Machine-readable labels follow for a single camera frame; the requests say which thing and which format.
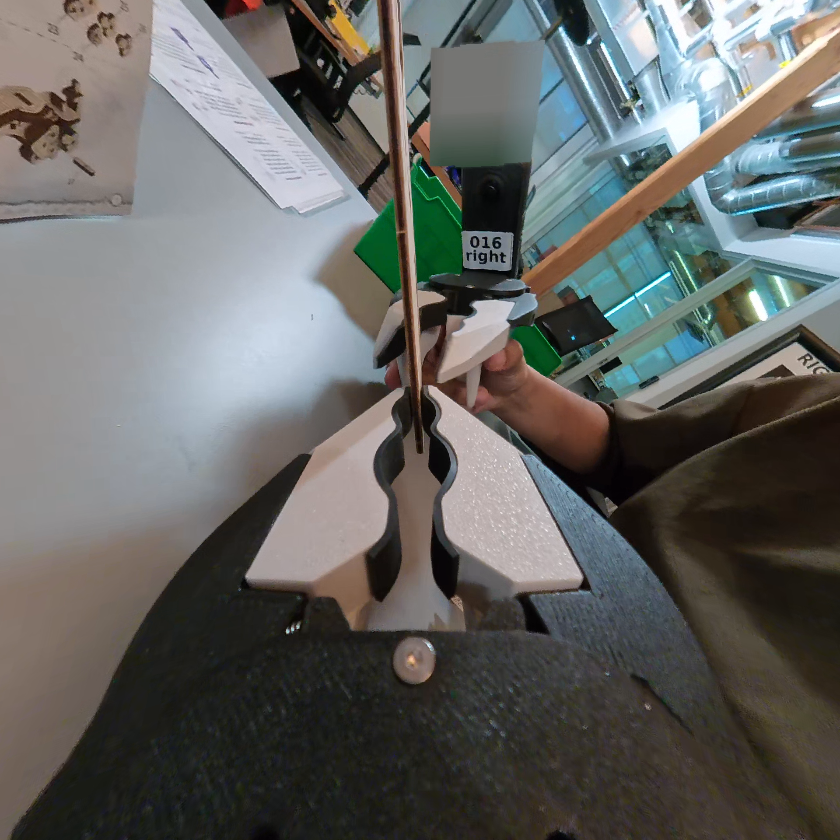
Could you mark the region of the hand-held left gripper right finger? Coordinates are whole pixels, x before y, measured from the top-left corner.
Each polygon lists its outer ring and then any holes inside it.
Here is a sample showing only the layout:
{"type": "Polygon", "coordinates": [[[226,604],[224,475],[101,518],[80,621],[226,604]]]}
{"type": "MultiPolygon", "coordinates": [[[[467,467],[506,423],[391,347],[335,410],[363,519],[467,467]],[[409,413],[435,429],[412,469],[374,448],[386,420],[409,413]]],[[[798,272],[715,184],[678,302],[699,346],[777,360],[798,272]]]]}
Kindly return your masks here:
{"type": "Polygon", "coordinates": [[[430,561],[443,595],[486,613],[520,595],[579,591],[584,574],[525,454],[432,386],[427,437],[439,483],[430,561]]]}

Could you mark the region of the large wooden parts sheet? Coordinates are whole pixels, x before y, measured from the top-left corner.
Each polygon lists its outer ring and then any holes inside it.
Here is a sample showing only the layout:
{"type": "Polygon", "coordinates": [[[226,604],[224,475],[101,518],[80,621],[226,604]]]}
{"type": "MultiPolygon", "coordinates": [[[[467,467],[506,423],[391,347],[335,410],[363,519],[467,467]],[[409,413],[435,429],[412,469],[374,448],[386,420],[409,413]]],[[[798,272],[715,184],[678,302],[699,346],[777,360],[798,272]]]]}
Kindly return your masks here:
{"type": "Polygon", "coordinates": [[[413,225],[411,155],[404,87],[403,22],[398,1],[378,1],[388,149],[394,181],[397,254],[406,334],[406,368],[416,451],[424,452],[421,327],[413,225]]]}

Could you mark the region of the person's right hand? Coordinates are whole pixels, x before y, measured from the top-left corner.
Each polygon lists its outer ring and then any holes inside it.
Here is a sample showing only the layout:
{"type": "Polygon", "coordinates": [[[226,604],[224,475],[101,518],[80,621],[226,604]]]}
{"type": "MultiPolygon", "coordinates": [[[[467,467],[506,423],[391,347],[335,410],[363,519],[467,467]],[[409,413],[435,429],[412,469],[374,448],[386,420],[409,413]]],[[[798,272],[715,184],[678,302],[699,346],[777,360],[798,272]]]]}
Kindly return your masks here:
{"type": "Polygon", "coordinates": [[[423,361],[423,383],[436,386],[472,413],[495,412],[504,407],[506,401],[528,383],[530,369],[524,359],[522,347],[518,341],[509,339],[503,350],[483,361],[476,399],[469,404],[465,381],[458,378],[447,382],[437,381],[438,361],[444,344],[445,335],[442,333],[423,361]]]}

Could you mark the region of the silver ventilation ducts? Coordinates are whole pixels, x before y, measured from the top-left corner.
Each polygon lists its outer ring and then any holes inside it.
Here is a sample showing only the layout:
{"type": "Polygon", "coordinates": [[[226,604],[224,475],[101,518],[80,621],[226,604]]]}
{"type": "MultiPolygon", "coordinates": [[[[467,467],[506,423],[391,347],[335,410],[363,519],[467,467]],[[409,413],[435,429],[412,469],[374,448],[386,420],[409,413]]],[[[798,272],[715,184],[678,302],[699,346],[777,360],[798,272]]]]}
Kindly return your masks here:
{"type": "MultiPolygon", "coordinates": [[[[783,75],[838,2],[549,2],[543,38],[595,137],[668,106],[694,102],[699,136],[783,75]]],[[[752,121],[737,148],[703,174],[710,203],[729,216],[838,200],[838,66],[811,96],[752,121]]]]}

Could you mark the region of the person's right forearm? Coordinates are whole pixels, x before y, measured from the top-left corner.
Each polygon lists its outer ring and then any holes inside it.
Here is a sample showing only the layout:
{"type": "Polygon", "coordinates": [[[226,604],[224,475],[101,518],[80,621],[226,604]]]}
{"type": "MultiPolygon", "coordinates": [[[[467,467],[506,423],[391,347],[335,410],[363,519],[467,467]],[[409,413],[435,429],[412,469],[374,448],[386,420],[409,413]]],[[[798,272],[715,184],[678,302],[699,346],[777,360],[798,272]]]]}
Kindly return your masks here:
{"type": "Polygon", "coordinates": [[[586,401],[536,376],[497,414],[617,506],[650,491],[740,503],[838,502],[838,374],[761,378],[666,409],[586,401]]]}

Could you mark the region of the person's brown sweater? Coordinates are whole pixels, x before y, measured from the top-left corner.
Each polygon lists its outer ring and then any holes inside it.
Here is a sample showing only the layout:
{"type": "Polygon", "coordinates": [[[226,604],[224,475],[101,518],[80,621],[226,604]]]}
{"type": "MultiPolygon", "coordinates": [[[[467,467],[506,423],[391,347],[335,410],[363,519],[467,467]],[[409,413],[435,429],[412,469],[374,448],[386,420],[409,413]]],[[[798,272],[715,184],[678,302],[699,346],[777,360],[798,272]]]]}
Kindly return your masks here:
{"type": "Polygon", "coordinates": [[[838,838],[838,374],[615,401],[593,485],[816,838],[838,838]]]}

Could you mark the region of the printed paper sheet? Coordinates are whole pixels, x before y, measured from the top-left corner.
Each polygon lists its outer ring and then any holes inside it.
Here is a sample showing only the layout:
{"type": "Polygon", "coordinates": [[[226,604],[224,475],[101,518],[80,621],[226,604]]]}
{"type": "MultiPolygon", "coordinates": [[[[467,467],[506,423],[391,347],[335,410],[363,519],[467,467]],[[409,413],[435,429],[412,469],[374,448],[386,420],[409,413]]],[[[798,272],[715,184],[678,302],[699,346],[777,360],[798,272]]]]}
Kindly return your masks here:
{"type": "Polygon", "coordinates": [[[150,76],[281,209],[319,209],[345,192],[180,1],[153,1],[150,76]]]}

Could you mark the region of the framed sign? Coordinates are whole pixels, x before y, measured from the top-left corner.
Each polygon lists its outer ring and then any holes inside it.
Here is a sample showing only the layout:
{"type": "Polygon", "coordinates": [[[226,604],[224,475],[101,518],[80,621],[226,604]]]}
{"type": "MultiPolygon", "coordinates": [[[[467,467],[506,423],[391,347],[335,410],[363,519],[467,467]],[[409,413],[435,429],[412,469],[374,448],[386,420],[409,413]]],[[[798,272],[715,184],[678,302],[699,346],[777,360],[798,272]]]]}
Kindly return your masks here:
{"type": "Polygon", "coordinates": [[[632,403],[666,408],[726,385],[838,372],[838,322],[794,325],[779,336],[729,360],[695,369],[688,363],[632,393],[632,403]]]}

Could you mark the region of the black chair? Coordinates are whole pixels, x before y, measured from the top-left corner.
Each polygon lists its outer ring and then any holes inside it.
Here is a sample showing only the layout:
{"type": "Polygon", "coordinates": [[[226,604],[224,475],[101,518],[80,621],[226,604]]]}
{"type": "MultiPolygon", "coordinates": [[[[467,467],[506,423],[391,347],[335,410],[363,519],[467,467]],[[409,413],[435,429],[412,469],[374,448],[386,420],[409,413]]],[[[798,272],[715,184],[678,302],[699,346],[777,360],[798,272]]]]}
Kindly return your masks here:
{"type": "Polygon", "coordinates": [[[372,83],[382,69],[381,51],[356,55],[332,34],[309,2],[267,2],[267,5],[280,7],[287,16],[300,64],[298,87],[336,128],[356,89],[372,83]]]}

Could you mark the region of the white instruction booklet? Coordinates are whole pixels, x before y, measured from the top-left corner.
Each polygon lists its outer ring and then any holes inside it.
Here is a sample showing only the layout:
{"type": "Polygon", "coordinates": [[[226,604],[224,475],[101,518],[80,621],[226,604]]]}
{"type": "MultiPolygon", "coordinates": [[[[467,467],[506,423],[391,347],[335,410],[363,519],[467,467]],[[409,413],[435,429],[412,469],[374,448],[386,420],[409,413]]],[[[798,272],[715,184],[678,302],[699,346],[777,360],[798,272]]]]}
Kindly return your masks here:
{"type": "Polygon", "coordinates": [[[125,215],[152,1],[1,2],[1,218],[125,215]]]}

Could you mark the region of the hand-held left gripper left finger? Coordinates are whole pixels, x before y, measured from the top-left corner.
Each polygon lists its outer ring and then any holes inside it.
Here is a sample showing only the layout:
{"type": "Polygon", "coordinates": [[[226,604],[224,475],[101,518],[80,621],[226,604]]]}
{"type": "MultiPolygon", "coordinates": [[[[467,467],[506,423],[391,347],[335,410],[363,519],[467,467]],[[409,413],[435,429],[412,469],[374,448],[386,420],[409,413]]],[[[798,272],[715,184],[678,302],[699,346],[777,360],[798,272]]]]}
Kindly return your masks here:
{"type": "Polygon", "coordinates": [[[401,568],[395,478],[412,429],[408,394],[394,391],[312,450],[245,574],[254,590],[332,598],[366,628],[401,568]]]}

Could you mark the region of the grey desk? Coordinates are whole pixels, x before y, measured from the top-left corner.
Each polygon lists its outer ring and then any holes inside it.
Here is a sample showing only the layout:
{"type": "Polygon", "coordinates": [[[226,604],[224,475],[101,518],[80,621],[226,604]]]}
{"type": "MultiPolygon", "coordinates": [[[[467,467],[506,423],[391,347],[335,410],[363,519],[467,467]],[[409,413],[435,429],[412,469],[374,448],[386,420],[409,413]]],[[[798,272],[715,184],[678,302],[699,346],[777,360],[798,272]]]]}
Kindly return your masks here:
{"type": "Polygon", "coordinates": [[[384,391],[376,218],[204,2],[185,2],[345,191],[274,206],[150,81],[133,212],[2,224],[2,838],[157,597],[384,391]]]}

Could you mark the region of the wooden beam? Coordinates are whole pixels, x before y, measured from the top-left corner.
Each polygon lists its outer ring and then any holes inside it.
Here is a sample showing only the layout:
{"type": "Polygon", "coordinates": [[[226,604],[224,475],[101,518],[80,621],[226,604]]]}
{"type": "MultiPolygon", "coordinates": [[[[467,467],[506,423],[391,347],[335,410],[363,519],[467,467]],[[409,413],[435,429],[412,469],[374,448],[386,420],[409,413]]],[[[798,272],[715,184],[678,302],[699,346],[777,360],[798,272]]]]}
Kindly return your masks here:
{"type": "Polygon", "coordinates": [[[836,28],[806,47],[751,97],[531,268],[522,277],[524,283],[537,296],[546,294],[838,71],[836,28]]]}

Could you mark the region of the small black screen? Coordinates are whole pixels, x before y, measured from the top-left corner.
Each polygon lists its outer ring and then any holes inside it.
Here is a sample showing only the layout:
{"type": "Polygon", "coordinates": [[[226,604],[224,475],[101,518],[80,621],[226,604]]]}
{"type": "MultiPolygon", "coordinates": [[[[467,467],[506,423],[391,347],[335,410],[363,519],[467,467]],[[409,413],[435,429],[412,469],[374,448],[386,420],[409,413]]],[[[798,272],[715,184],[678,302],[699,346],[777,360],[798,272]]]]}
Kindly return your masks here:
{"type": "Polygon", "coordinates": [[[537,316],[535,325],[559,356],[610,339],[617,332],[591,296],[537,316]]]}

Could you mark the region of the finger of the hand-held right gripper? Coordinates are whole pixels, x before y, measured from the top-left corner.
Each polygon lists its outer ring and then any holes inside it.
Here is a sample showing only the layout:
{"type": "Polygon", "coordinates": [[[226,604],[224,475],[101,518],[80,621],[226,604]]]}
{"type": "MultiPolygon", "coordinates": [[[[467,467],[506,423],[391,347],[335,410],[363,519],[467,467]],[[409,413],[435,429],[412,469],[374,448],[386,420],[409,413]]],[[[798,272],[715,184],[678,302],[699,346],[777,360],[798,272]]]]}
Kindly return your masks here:
{"type": "MultiPolygon", "coordinates": [[[[421,361],[438,341],[448,315],[445,296],[433,290],[417,292],[419,328],[421,330],[421,361]]],[[[374,343],[373,366],[383,368],[406,351],[406,327],[402,295],[397,294],[388,308],[374,343]]]]}
{"type": "Polygon", "coordinates": [[[437,383],[448,382],[479,367],[508,342],[511,300],[484,299],[470,304],[454,331],[448,331],[437,365],[437,383]]]}

